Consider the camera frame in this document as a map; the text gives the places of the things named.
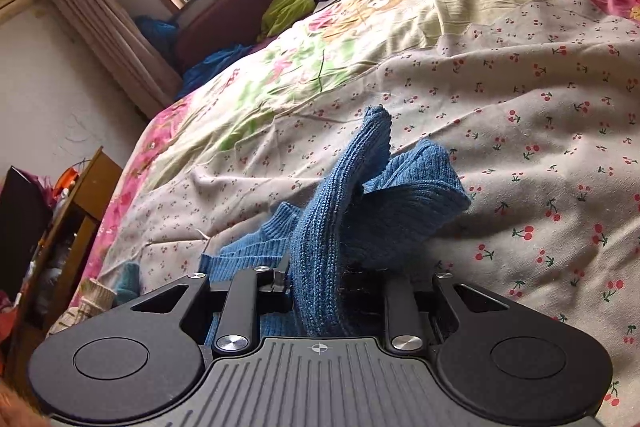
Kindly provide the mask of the blue knit sweater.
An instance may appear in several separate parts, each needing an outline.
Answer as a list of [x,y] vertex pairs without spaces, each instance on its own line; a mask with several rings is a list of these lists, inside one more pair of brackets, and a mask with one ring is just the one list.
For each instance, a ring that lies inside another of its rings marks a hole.
[[198,269],[213,283],[242,269],[290,260],[293,308],[259,321],[262,336],[342,337],[356,333],[343,298],[353,267],[408,267],[410,257],[471,205],[446,150],[424,139],[390,153],[392,118],[382,106],[360,128],[308,204],[282,202],[257,231],[202,255]]

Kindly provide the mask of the teal folded garment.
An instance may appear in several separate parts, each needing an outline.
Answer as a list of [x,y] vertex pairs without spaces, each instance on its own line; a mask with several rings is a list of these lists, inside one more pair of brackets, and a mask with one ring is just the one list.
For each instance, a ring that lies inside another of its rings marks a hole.
[[140,265],[137,262],[124,264],[115,287],[115,293],[114,307],[122,306],[140,296]]

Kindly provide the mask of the beige brown striped knit garment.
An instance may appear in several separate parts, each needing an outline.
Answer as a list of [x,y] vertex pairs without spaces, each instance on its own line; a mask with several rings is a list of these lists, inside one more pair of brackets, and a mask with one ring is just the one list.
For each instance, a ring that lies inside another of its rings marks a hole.
[[81,282],[79,287],[79,300],[76,306],[70,306],[50,327],[47,336],[70,329],[85,322],[91,317],[108,311],[116,298],[115,291],[98,282],[96,279],[88,279]]

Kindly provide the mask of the wooden side cabinet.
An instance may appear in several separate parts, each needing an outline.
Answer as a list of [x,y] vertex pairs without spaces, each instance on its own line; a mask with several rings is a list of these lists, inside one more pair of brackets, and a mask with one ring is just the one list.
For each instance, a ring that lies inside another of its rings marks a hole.
[[4,379],[26,395],[27,363],[70,304],[122,168],[97,150],[53,218],[17,307]]

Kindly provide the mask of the blue cloth on sofa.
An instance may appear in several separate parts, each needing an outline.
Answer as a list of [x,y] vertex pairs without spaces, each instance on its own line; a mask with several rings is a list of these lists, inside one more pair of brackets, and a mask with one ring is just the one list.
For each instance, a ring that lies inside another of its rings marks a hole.
[[194,90],[208,83],[227,67],[249,54],[252,46],[235,44],[230,48],[215,51],[207,55],[201,62],[187,69],[182,75],[182,86],[176,99],[184,98]]

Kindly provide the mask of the cherry print bed sheet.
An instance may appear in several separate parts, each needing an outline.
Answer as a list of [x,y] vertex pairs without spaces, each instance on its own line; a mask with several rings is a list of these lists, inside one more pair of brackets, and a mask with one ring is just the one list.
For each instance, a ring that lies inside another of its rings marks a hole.
[[107,208],[85,280],[140,295],[199,270],[282,202],[303,208],[358,131],[440,145],[471,199],[409,259],[582,329],[614,365],[599,413],[639,421],[639,28],[590,0],[529,0],[355,68],[329,17],[298,24],[158,115]]

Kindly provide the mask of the dark blue cloth by window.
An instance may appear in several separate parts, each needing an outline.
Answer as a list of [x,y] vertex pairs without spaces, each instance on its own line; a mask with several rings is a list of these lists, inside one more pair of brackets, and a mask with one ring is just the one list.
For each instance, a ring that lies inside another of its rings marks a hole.
[[179,27],[173,23],[157,20],[146,15],[134,18],[134,23],[142,36],[154,46],[163,59],[172,67],[177,66],[175,43]]

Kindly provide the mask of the yellow-green cloth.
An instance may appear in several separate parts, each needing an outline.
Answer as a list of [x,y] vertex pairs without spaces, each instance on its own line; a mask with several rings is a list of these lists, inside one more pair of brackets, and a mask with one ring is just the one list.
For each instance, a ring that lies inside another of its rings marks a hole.
[[272,0],[262,14],[258,42],[277,37],[294,23],[314,12],[314,0]]

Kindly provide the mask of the beige left curtain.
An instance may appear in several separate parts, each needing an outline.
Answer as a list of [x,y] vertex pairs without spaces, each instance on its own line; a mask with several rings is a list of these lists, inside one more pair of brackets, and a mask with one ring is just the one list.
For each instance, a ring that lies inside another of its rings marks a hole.
[[146,117],[172,104],[181,78],[117,0],[51,1]]

